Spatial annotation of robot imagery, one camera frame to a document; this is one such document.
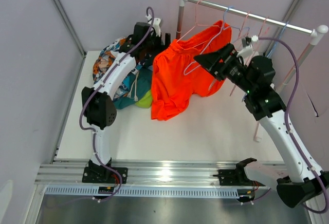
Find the orange shorts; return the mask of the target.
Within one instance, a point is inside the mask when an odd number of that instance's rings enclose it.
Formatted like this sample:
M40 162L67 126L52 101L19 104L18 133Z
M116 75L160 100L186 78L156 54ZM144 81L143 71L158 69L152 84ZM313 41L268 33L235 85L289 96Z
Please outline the orange shorts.
M193 94L208 97L215 94L224 81L215 80L194 57L217 51L230 43L232 29L223 21L195 34L188 40L174 40L153 61L151 118L166 121L189 105Z

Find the teal green shorts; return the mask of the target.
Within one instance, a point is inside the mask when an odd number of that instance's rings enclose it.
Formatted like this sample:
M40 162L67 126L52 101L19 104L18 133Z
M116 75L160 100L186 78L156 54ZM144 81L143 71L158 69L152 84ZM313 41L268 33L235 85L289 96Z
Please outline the teal green shorts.
M143 67L132 70L120 84L113 100L117 109L135 105L148 90L151 90L152 71Z

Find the patterned navy white shorts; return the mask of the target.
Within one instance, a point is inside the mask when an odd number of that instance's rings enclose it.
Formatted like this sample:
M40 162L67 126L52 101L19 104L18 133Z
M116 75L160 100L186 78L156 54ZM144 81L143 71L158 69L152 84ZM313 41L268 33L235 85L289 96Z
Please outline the patterned navy white shorts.
M106 46L100 53L99 57L96 59L93 65L93 80L97 83L109 70L112 64L115 62L120 47L125 43L128 42L129 39L126 37L121 37L116 39L112 44ZM138 67L145 68L142 64L137 63L134 69Z

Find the lime green shorts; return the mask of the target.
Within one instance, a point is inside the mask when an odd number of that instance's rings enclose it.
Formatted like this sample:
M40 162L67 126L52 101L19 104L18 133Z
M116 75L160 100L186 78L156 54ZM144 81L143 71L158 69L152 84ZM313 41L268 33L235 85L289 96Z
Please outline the lime green shorts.
M145 95L135 103L140 108L150 108L153 102L151 90L148 90Z

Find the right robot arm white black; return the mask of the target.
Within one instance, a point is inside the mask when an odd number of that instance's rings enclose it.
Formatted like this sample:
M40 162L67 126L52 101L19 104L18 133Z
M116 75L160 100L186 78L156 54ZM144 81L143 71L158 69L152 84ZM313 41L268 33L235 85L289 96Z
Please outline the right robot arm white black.
M272 88L275 76L272 60L253 57L248 65L233 44L218 51L200 54L194 60L216 80L230 80L246 95L244 103L256 121L266 130L280 153L286 171L280 172L248 158L236 164L235 180L242 185L256 181L276 190L290 208L323 194L328 211L328 172L313 159L295 131L288 106Z

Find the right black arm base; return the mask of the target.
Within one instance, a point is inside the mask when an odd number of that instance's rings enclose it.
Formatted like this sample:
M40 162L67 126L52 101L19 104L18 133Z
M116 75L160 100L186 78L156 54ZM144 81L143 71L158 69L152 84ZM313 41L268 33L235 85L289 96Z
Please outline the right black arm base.
M235 169L219 169L217 174L212 175L217 178L221 186L253 186L257 181L252 181L247 178L244 167L252 162L256 162L255 158L247 158L238 162Z

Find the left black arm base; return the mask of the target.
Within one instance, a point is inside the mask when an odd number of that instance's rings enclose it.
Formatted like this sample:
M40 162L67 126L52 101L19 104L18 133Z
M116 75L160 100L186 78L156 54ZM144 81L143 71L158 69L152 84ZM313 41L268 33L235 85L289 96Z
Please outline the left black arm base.
M109 184L126 184L128 176L127 167L113 167L116 173L109 171L102 165L97 165L91 160L84 168L82 175L83 183L109 183Z

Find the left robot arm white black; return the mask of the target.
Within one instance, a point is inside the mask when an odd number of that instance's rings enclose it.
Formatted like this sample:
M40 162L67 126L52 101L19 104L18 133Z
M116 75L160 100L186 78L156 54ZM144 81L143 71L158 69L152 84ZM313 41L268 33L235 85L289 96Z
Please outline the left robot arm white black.
M94 64L93 86L81 91L79 126L92 133L90 162L97 165L93 176L101 183L108 182L112 176L107 167L112 157L105 131L115 121L117 102L122 99L132 103L138 101L141 95L138 94L137 80L141 69L168 47L162 42L160 26L160 18L137 22L131 35L106 46Z

